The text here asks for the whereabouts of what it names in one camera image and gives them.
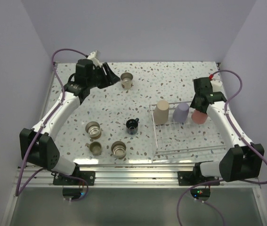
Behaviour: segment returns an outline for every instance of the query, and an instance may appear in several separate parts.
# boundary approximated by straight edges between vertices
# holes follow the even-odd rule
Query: glass panel
[[[12,226],[170,226],[178,225],[176,204],[184,190],[90,188],[86,199],[69,203],[61,188],[27,188],[19,196]],[[213,189],[208,200],[220,210],[227,226],[256,225],[262,222],[252,189]],[[187,226],[221,226],[219,214],[183,197],[180,218]]]

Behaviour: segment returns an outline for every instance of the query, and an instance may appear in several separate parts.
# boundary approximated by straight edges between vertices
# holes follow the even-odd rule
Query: speckled tabletop
[[[133,87],[124,90],[121,83],[117,83],[105,89],[92,89],[58,133],[55,143],[62,156],[78,164],[173,163],[222,159],[226,152],[223,140],[210,119],[204,125],[195,124],[186,131],[189,135],[181,143],[183,151],[158,153],[148,112],[150,104],[156,104],[162,99],[169,103],[191,101],[194,96],[192,79],[216,71],[215,62],[109,63],[109,66],[118,76],[124,72],[132,73]],[[65,84],[75,72],[75,64],[58,64],[57,72]],[[56,102],[60,92],[61,88],[55,78],[48,97],[47,111]],[[138,133],[135,135],[126,132],[125,123],[130,118],[139,118]],[[97,121],[103,130],[97,140],[103,147],[99,156],[93,156],[85,146],[92,141],[85,131],[85,125],[90,121]],[[121,160],[114,158],[110,149],[112,143],[118,140],[127,146],[127,155]]]

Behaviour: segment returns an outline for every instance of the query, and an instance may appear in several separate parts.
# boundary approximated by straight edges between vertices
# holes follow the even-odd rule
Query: lavender wall
[[[19,132],[38,119],[49,57],[20,0],[0,0],[0,222],[20,161]]]
[[[48,54],[105,61],[217,61],[255,0],[22,0]],[[75,54],[58,59],[77,61]]]
[[[267,1],[257,0],[245,24],[221,64],[243,79],[243,89],[231,107],[241,127],[256,143],[265,148],[267,158]],[[230,74],[223,74],[228,95],[238,89]],[[261,180],[267,179],[264,166]],[[262,186],[267,203],[267,185]]]

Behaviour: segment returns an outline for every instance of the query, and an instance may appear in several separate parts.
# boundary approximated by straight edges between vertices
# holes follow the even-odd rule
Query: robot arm
[[[68,82],[64,85],[64,100],[62,100],[63,95],[60,94],[57,102],[40,122],[34,125],[32,129],[23,129],[21,131],[20,147],[22,158],[24,158],[33,137],[36,135],[36,131],[43,125],[52,110],[62,101],[62,105],[50,117],[41,131],[29,153],[27,161],[50,171],[78,176],[78,166],[60,156],[60,152],[54,143],[56,136],[71,113],[90,94],[90,89],[94,87],[103,89],[119,81],[120,78],[111,71],[107,63],[102,64],[99,62],[96,51],[92,52],[87,59],[79,60],[76,64],[76,72],[70,76]]]
[[[191,107],[206,113],[219,129],[228,152],[221,161],[201,162],[195,165],[195,177],[222,177],[226,182],[255,178],[259,175],[262,160],[238,137],[225,115],[226,98],[221,92],[213,92],[210,79],[194,80],[195,96]],[[234,126],[243,138],[261,155],[264,149],[261,144],[254,144],[245,135],[231,111],[230,116]]]

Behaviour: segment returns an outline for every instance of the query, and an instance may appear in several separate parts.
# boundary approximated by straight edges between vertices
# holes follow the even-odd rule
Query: wire rack
[[[223,139],[216,128],[214,122],[208,118],[203,125],[198,125],[192,121],[194,109],[190,112],[185,123],[173,121],[173,112],[178,104],[169,103],[169,118],[163,124],[155,124],[153,112],[156,105],[149,105],[149,117],[152,123],[154,136],[154,157],[157,155],[179,154],[195,151],[207,151],[224,148]]]

